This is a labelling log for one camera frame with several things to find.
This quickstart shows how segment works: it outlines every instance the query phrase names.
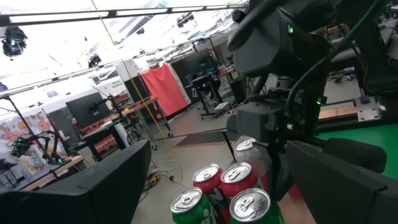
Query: pull tab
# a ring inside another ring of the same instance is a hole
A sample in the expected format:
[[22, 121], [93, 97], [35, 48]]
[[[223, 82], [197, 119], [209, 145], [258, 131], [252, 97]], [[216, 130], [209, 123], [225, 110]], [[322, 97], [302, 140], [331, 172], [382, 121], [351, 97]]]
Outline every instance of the pull tab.
[[241, 171], [238, 169], [232, 171], [232, 173], [228, 176], [228, 180], [235, 179], [240, 173], [241, 173]]
[[251, 144], [250, 139], [244, 140], [244, 142], [243, 142], [243, 146], [250, 146], [250, 144]]
[[182, 203], [185, 205], [192, 203], [192, 196], [190, 194], [185, 194], [181, 196]]
[[254, 202], [254, 198], [253, 197], [245, 198], [242, 201], [242, 203], [240, 203], [238, 205], [238, 208], [245, 212], [253, 202]]
[[203, 171], [203, 178], [204, 179], [209, 179], [211, 177], [211, 174], [208, 170]]

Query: computer monitor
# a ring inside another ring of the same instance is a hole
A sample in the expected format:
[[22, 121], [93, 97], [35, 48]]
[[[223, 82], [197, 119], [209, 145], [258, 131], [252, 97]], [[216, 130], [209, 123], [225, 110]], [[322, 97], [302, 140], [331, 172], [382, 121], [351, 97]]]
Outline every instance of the computer monitor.
[[192, 75], [193, 78], [196, 78], [198, 73], [204, 72], [208, 68], [216, 67], [208, 49], [185, 57], [184, 62], [188, 70], [187, 75]]
[[67, 106], [75, 117], [80, 128], [87, 128], [111, 115], [111, 111], [105, 103], [98, 104], [103, 100], [104, 99], [100, 93], [93, 93], [82, 98], [69, 101], [67, 102]]

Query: poster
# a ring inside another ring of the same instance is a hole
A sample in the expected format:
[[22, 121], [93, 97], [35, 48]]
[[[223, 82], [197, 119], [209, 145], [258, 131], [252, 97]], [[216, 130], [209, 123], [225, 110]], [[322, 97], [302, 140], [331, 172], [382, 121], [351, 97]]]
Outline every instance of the poster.
[[[50, 120], [47, 118], [46, 114], [43, 111], [37, 114], [25, 116], [25, 119], [34, 134], [40, 134], [44, 131], [50, 130], [54, 131], [53, 127], [51, 126]], [[6, 143], [6, 147], [10, 153], [13, 149], [12, 144], [18, 137], [30, 137], [29, 130], [26, 128], [26, 125], [20, 117], [16, 116], [9, 121], [0, 124], [0, 141]], [[54, 147], [54, 135], [49, 134], [49, 138], [51, 139], [51, 141], [49, 142], [48, 153], [51, 154]], [[39, 141], [44, 146], [44, 139], [40, 139]], [[67, 155], [60, 141], [57, 144], [57, 153], [60, 156]], [[46, 161], [42, 158], [42, 156], [43, 153], [39, 145], [37, 144], [37, 142], [34, 142], [28, 152], [18, 158], [18, 160], [24, 167], [26, 167], [30, 171], [30, 173], [35, 174], [36, 172], [41, 171], [46, 166]]]

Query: soda can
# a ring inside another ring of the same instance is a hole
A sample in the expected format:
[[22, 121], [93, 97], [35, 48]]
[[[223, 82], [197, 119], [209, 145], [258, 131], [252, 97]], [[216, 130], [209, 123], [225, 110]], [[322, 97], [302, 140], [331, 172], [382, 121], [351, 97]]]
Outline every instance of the soda can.
[[232, 164], [221, 173], [221, 189], [228, 201], [243, 190], [254, 187], [261, 189], [261, 181], [247, 162]]
[[198, 187], [191, 187], [179, 193], [170, 209], [176, 224], [218, 224], [217, 214], [210, 200]]
[[198, 187], [211, 200], [220, 223], [230, 223], [228, 200], [221, 190], [222, 169], [217, 164], [207, 164], [192, 175], [193, 186]]
[[236, 162], [247, 162], [257, 172], [262, 189], [269, 192], [268, 187], [268, 171], [271, 168], [270, 157], [264, 158], [259, 150], [253, 146], [256, 142], [254, 138], [248, 136], [241, 136], [234, 145], [234, 156]]
[[229, 206], [231, 224], [283, 224], [279, 206], [272, 203], [267, 192], [247, 189], [237, 194]]

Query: green soda can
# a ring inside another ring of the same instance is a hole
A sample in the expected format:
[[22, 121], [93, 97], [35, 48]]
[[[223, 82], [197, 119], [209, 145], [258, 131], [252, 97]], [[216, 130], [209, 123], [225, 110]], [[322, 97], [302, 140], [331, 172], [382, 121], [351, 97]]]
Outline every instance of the green soda can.
[[231, 224], [284, 224], [279, 206], [271, 203], [262, 189], [247, 189], [237, 194], [229, 205]]
[[190, 187], [179, 193], [170, 209], [177, 224], [217, 224], [217, 214], [200, 188]]

